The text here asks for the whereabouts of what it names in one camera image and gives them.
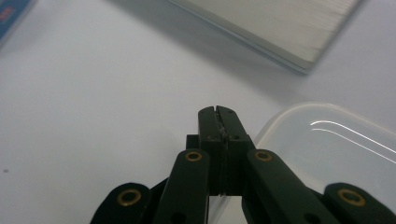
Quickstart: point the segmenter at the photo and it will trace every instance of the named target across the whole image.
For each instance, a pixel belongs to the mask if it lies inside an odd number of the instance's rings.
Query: transparent plastic container
[[[294,105],[254,143],[274,151],[311,189],[349,183],[396,212],[396,134],[359,115],[324,103]]]

